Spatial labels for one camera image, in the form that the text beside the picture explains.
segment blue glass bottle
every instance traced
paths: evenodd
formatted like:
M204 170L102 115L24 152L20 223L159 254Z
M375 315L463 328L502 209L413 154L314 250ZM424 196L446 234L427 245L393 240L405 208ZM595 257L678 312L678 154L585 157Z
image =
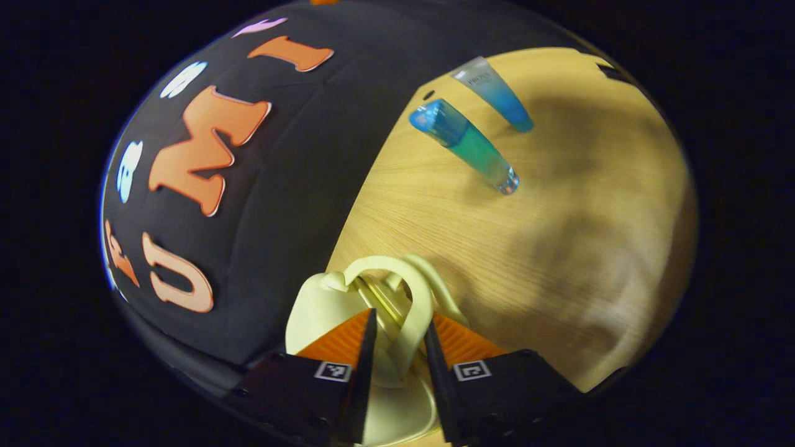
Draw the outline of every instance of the blue glass bottle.
M516 191L519 176L514 168L477 127L444 99L417 108L409 121L481 173L499 192L508 195Z
M516 130L528 132L533 129L533 120L525 106L485 58L470 60L453 71L451 76L491 104Z

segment black background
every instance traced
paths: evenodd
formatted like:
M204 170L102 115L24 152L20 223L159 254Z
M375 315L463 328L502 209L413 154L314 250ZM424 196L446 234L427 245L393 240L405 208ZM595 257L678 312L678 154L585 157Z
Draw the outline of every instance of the black background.
M784 369L793 191L783 83L793 58L785 2L776 3L528 5L600 47L657 99L691 157L705 231L692 289L657 346L537 444L795 441L785 432L795 372ZM138 102L184 57L273 4L28 2L6 11L14 226L3 326L13 399L3 445L274 445L135 339L105 287L96 235L106 157Z

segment wooden table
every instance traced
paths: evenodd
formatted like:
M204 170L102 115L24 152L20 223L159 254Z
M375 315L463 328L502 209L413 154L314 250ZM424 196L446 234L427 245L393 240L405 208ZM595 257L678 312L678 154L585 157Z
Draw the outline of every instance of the wooden table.
M446 74L420 87L328 271L368 255L426 257L476 332L508 351L538 351L588 391L642 356L673 316L696 242L688 166L646 97L599 70L605 60L574 49L488 60L535 128L513 130ZM501 195L409 124L436 98L494 143L521 178L517 192ZM437 432L411 445L443 443Z

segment orange letter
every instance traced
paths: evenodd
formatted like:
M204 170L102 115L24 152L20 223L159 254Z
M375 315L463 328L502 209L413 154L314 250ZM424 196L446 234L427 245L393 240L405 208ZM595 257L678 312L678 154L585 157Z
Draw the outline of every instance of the orange letter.
M210 288L210 282L207 281L201 270L179 256L173 255L155 245L147 233L143 235L143 244L144 256L152 267L160 264L186 277L193 286L192 292L183 292L164 283L154 272L149 272L149 279L152 281L154 293L162 301L172 302L193 312L210 312L210 309L212 309L212 289Z
M107 244L111 247L113 265L127 275L136 287L141 287L138 284L138 278L135 277L133 265L130 264L130 260L125 255L122 255L122 247L118 245L118 240L111 235L111 222L109 220L105 220L105 239L107 239Z
M249 53L249 58L271 56L292 62L299 72L310 72L328 60L334 54L333 49L312 48L297 42L289 41L287 36L275 37Z
M240 146L251 138L268 112L267 101L250 104L220 95L214 85L205 88L182 115L191 139L157 153L149 171L149 189L171 188L199 202L205 216L213 216L226 181L220 174L205 179L193 172L232 166L235 156L215 132L229 134L232 144Z

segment black fabric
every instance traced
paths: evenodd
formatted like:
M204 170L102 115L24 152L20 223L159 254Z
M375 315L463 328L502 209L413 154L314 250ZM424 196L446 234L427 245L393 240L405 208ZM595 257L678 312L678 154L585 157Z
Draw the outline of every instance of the black fabric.
M113 293L113 298L135 334L158 359L172 369L172 372L179 372L177 377L190 378L191 381L216 398L223 397L242 379L242 371L237 371L216 359L203 355L201 352L170 338L144 321L123 301L118 293Z
M303 281L324 271L347 214L383 142L417 88L483 55L529 47L569 46L585 51L565 31L515 6L483 3L450 8L435 2L346 0L334 6L297 2L252 18L175 67L151 91L118 141L105 186L104 217L132 262L141 287L111 267L119 289L148 322L199 351L245 364L283 340ZM265 18L288 20L275 28L231 38ZM281 35L334 56L311 72L272 57L247 59ZM207 61L204 72L178 96L159 97L182 69ZM209 85L273 109L251 140L229 145L235 163L221 173L226 189L217 214L171 189L150 192L157 151L189 138L182 113ZM143 141L127 203L115 175L130 142ZM142 233L194 263L215 299L201 314L161 301L149 272L174 286L179 275L150 269Z

